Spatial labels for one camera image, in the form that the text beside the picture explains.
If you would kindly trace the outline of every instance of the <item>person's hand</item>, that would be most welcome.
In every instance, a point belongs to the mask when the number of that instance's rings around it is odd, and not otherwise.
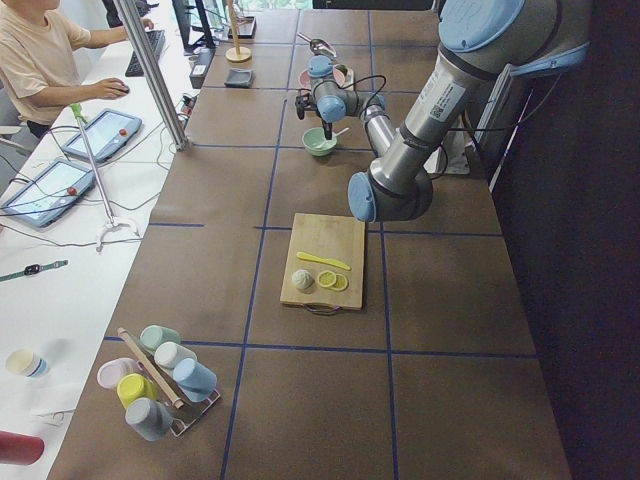
[[[105,78],[92,85],[94,87],[95,98],[102,100],[113,100],[124,97],[129,93],[129,87],[118,78]]]
[[[151,20],[150,18],[141,18],[140,20],[142,20],[142,26],[144,28],[153,30],[153,27],[155,27],[155,25],[153,24],[153,20]]]

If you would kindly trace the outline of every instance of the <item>brown table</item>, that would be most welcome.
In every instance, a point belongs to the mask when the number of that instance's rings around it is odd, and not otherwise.
[[[383,73],[396,124],[433,68],[429,12],[265,11],[252,89],[225,89],[220,47],[50,479],[570,478],[482,172],[434,183],[418,220],[368,225],[365,308],[279,303],[296,212],[350,215],[372,160],[355,119],[317,159],[297,119],[310,56],[332,42],[357,78]],[[370,83],[361,89],[371,90]],[[117,327],[175,328],[222,399],[181,438],[148,443],[95,372],[128,355]]]

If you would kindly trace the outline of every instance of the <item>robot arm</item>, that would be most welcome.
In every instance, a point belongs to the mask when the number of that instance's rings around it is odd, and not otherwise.
[[[314,77],[310,65],[311,104],[325,133],[330,138],[331,125],[345,115],[359,116],[378,156],[349,182],[353,215],[366,222],[422,215],[433,195],[424,164],[475,90],[507,64],[516,66],[513,75],[528,76],[579,65],[586,56],[590,12],[589,0],[447,0],[435,69],[398,129],[382,99],[340,89],[331,67]],[[329,60],[322,58],[315,61]]]

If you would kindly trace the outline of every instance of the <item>black keyboard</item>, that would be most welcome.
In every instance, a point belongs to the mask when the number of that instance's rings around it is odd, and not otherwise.
[[[153,54],[156,57],[156,60],[158,60],[160,58],[160,54],[162,53],[162,49],[164,48],[164,30],[149,30],[145,33],[147,34],[147,38],[149,39],[149,43],[151,44],[151,48],[153,49]],[[124,76],[142,77],[143,75],[144,72],[142,71],[142,65],[140,65],[140,61],[138,60],[136,52],[133,52],[131,54],[129,66],[124,72]]]

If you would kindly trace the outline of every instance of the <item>tablet screen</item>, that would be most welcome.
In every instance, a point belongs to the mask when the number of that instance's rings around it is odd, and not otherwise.
[[[29,216],[37,220],[48,214],[47,210],[52,208],[60,197],[67,196],[67,188],[87,173],[66,163],[58,163],[47,175],[38,179],[37,185],[31,184],[5,207],[11,207],[14,211],[24,214],[36,212]]]
[[[126,130],[130,121],[131,119],[128,117],[118,115],[114,112],[105,112],[97,122],[91,124],[91,127],[86,130],[86,134],[93,154],[97,154],[104,149],[109,142],[117,138],[121,129],[124,128]],[[78,136],[68,147],[85,155],[87,153],[82,136]]]

